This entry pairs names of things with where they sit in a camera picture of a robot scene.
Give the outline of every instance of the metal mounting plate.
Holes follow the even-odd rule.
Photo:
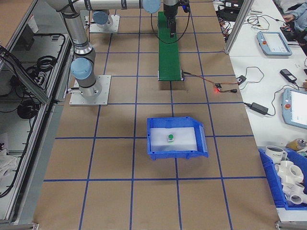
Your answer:
[[[119,26],[119,15],[111,15],[113,19],[113,25],[106,28],[100,28],[97,24],[91,24],[90,26],[90,33],[91,34],[110,34],[110,33],[117,33],[118,26]]]
[[[85,98],[80,93],[79,90],[75,90],[71,93],[70,105],[107,105],[109,98],[110,84],[111,84],[111,75],[98,75],[97,81],[100,82],[102,86],[101,93],[94,98]],[[74,87],[79,87],[77,81],[75,81]]]

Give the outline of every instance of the power adapter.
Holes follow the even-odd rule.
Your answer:
[[[238,85],[242,84],[243,82],[246,81],[246,77],[241,75],[240,77],[236,78],[236,81],[238,82]]]
[[[248,108],[250,108],[251,110],[254,110],[256,111],[257,113],[260,113],[260,114],[263,114],[263,115],[266,115],[268,114],[268,108],[267,107],[264,107],[260,104],[257,104],[257,103],[252,103],[252,104],[248,104],[248,103],[244,103]]]

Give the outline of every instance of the pvc tee fitting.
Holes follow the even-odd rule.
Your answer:
[[[276,164],[277,175],[281,178],[282,185],[292,187],[295,183],[301,183],[304,179],[302,170],[294,165],[292,161],[281,161],[280,165]]]
[[[300,205],[302,203],[307,204],[307,195],[304,193],[305,187],[299,183],[295,183],[291,188],[283,186],[283,192],[285,193],[287,200],[290,200],[293,204]]]

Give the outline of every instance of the green conveyor belt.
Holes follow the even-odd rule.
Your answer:
[[[170,38],[163,12],[158,12],[158,35],[167,43],[177,40],[176,34]],[[159,81],[182,81],[178,42],[165,44],[159,40]]]

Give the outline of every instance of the blue storage bin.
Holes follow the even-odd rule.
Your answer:
[[[152,151],[151,150],[151,128],[180,128],[193,127],[195,131],[197,150],[183,151]],[[147,152],[152,160],[158,158],[186,158],[204,156],[208,157],[203,124],[191,117],[163,117],[147,119]]]
[[[304,193],[307,194],[307,159],[292,149],[285,149],[285,151],[288,153],[287,157],[289,160],[302,170],[304,174]],[[265,154],[265,150],[259,149],[259,153],[276,207],[283,207],[286,210],[307,210],[306,204],[295,205],[286,200],[283,193],[283,186],[280,177],[277,175],[273,161]]]

